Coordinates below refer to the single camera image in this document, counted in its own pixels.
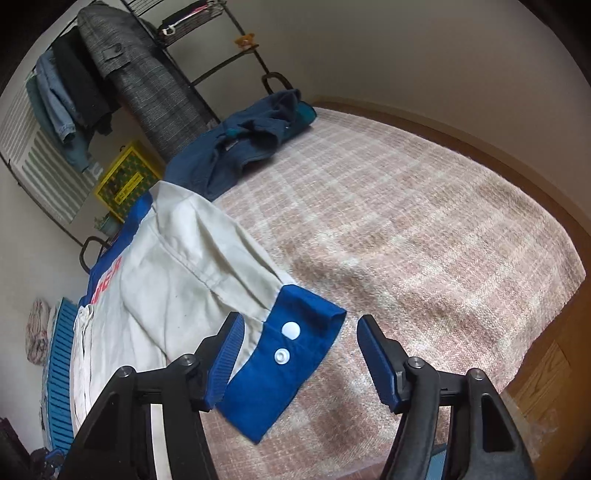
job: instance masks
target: blue cuff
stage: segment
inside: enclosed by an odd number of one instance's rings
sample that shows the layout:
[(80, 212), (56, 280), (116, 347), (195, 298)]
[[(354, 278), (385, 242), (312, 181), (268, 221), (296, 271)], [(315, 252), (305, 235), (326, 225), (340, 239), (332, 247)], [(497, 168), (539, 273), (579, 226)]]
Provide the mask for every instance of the blue cuff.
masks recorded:
[[(252, 356), (217, 404), (219, 411), (246, 437), (260, 442), (302, 383), (320, 365), (346, 314), (342, 308), (297, 285), (283, 286)], [(295, 340), (281, 333), (287, 322), (300, 326)], [(275, 362), (279, 348), (290, 353), (289, 361), (283, 365)]]

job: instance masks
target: blue plastic basket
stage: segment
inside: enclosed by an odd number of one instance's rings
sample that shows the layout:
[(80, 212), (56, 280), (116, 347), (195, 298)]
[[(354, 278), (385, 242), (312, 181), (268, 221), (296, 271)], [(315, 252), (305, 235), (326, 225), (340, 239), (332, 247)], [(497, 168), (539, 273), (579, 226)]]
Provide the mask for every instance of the blue plastic basket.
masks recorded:
[(47, 374), (47, 423), (54, 449), (64, 454), (74, 441), (70, 415), (70, 357), (74, 339), (76, 306), (63, 299), (57, 314), (51, 340), (49, 369)]

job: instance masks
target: baseboard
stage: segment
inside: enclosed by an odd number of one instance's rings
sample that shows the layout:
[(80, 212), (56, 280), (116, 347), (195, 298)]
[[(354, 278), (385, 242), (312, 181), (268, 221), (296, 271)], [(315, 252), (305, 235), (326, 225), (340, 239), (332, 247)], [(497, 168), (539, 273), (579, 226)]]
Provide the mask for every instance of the baseboard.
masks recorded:
[(491, 157), (499, 160), (509, 168), (515, 170), (520, 175), (523, 175), (529, 181), (534, 183), (540, 190), (542, 190), (544, 193), (549, 195), (554, 201), (556, 201), (556, 203), (558, 203), (564, 210), (566, 210), (579, 223), (579, 225), (583, 227), (583, 229), (589, 235), (591, 235), (591, 218), (588, 217), (587, 214), (585, 214), (584, 211), (581, 209), (581, 207), (579, 207), (574, 201), (572, 201), (571, 198), (566, 196), (558, 187), (556, 187), (553, 183), (548, 181), (541, 174), (536, 172), (533, 168), (524, 164), (517, 158), (509, 155), (505, 151), (502, 151), (501, 149), (496, 148), (493, 145), (490, 145), (484, 140), (481, 140), (480, 138), (476, 138), (473, 135), (463, 132), (457, 128), (450, 127), (449, 125), (443, 124), (436, 120), (432, 120), (430, 118), (417, 115), (416, 113), (407, 112), (405, 110), (401, 110), (399, 108), (391, 106), (379, 105), (377, 103), (372, 102), (364, 102), (362, 100), (353, 100), (348, 98), (323, 95), (316, 96), (312, 101), (313, 105), (318, 105), (322, 103), (337, 103), (369, 111), (387, 113), (388, 115), (397, 116), (404, 120), (408, 120), (410, 122), (431, 128), (433, 130), (437, 130), (441, 133), (449, 135), (450, 137), (457, 138), (458, 140), (467, 143), (483, 151), (487, 155), (490, 155)]

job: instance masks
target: yellow label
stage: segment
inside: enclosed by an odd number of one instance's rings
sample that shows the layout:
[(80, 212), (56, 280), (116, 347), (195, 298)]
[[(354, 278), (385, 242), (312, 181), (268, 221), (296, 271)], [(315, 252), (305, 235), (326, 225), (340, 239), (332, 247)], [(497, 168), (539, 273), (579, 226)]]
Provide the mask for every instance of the yellow label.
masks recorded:
[(144, 177), (139, 172), (136, 172), (135, 175), (131, 177), (130, 181), (125, 184), (117, 195), (115, 195), (115, 203), (121, 205), (143, 179)]

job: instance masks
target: yellow box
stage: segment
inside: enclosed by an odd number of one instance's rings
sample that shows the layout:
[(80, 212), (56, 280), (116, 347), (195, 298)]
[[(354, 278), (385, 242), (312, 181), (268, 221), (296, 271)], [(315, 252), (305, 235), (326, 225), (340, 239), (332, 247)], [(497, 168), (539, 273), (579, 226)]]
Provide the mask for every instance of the yellow box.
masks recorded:
[(117, 157), (95, 188), (96, 197), (122, 222), (145, 192), (164, 175), (160, 162), (134, 141)]

